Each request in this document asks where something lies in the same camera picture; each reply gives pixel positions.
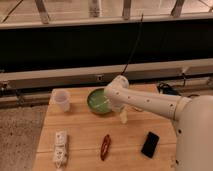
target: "white power strip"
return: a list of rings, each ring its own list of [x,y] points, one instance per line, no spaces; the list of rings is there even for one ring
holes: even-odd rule
[[[56,165],[57,171],[63,171],[62,166],[66,165],[67,163],[67,156],[68,156],[67,145],[68,145],[67,131],[56,132],[53,162]]]

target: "metal bar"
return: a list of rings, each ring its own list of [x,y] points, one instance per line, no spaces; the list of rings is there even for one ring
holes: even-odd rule
[[[36,2],[36,6],[38,8],[38,12],[39,12],[39,15],[40,15],[40,18],[41,18],[41,22],[43,24],[49,24],[50,17],[49,17],[48,12],[45,8],[43,0],[35,0],[35,2]]]
[[[124,0],[123,14],[122,14],[124,20],[130,19],[131,3],[132,3],[132,0]]]
[[[131,64],[127,69],[129,79],[153,79],[177,77],[182,68],[189,68],[187,76],[213,73],[213,59],[156,62]],[[97,83],[97,76],[102,75],[102,82],[111,81],[120,74],[124,65],[57,69],[0,74],[0,82],[10,82],[13,89],[62,86],[71,84]]]
[[[16,1],[16,2],[12,2],[12,3],[10,4],[10,6],[7,8],[7,10],[3,13],[0,22],[1,22],[1,23],[5,22],[5,21],[9,18],[10,14],[11,14],[22,2],[23,2],[23,0],[18,0],[18,1]]]
[[[176,0],[175,6],[171,12],[173,17],[180,17],[184,2],[185,0]]]
[[[23,93],[23,100],[20,101],[17,96],[14,96],[14,91],[0,92],[2,97],[0,98],[0,109],[13,108],[13,107],[32,107],[48,105],[51,88],[47,91],[31,91],[30,93]]]
[[[144,15],[143,22],[160,22],[160,21],[181,21],[181,20],[197,20],[197,19],[213,19],[213,14],[205,13],[189,13],[182,14],[178,18],[174,18],[170,14],[165,15]],[[46,28],[46,27],[64,27],[64,26],[84,26],[84,25],[103,25],[103,24],[123,24],[136,23],[141,21],[141,16],[132,16],[130,20],[124,20],[121,17],[113,18],[88,18],[79,20],[57,20],[50,24],[41,24],[40,22],[20,22],[20,23],[4,23],[0,24],[1,29],[18,29],[18,28]]]

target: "green bowl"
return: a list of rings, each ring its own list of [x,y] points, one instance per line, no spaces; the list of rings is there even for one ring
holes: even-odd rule
[[[108,100],[104,96],[103,88],[92,91],[87,97],[87,104],[90,110],[95,114],[104,115],[111,112],[108,108]]]

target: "floor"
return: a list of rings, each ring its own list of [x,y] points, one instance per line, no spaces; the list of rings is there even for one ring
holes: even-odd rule
[[[18,0],[0,1],[0,20],[11,5]],[[44,0],[51,21],[76,20],[89,18],[89,7],[92,0]],[[102,17],[121,17],[123,0],[99,0]],[[131,16],[170,14],[176,0],[132,0]],[[186,0],[182,13],[208,12],[213,0]],[[40,21],[35,0],[23,0],[14,10],[7,23]]]
[[[0,110],[0,170],[30,171],[47,106]]]

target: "black cable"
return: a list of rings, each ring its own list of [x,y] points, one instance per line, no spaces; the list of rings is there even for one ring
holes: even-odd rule
[[[199,94],[190,94],[187,97],[192,98],[192,97],[198,97],[198,96],[200,96],[200,95]]]
[[[3,18],[3,20],[1,21],[2,23],[5,22],[9,17],[10,17],[10,14],[13,13],[13,11],[16,10],[16,8],[18,8],[18,6],[23,2],[24,0],[20,0],[9,12],[8,14],[5,16],[5,18]]]
[[[186,78],[186,74],[182,73],[181,75],[183,77],[183,84],[181,85],[174,85],[173,87],[185,87],[186,86],[186,81],[187,81],[187,78]]]
[[[131,60],[132,60],[132,58],[133,58],[133,56],[134,56],[134,54],[135,54],[135,51],[136,51],[136,49],[137,49],[137,47],[138,47],[138,43],[140,42],[140,37],[141,37],[141,32],[142,32],[142,31],[141,31],[142,25],[143,25],[143,13],[142,13],[142,15],[141,15],[141,20],[140,20],[140,25],[139,25],[139,30],[138,30],[137,39],[136,39],[136,41],[135,41],[135,45],[134,45],[134,47],[133,47],[133,49],[132,49],[132,51],[131,51],[131,53],[130,53],[129,59],[128,59],[128,61],[127,61],[127,64],[126,64],[126,66],[124,67],[124,70],[123,70],[123,72],[121,73],[121,75],[124,75],[124,73],[126,72],[126,69],[127,69],[128,65],[130,64],[130,62],[131,62]]]
[[[159,83],[157,86],[157,89],[158,89],[158,92],[163,93],[163,94],[181,96],[181,94],[177,90],[173,89],[172,86],[170,86],[169,84],[166,84],[164,82]]]

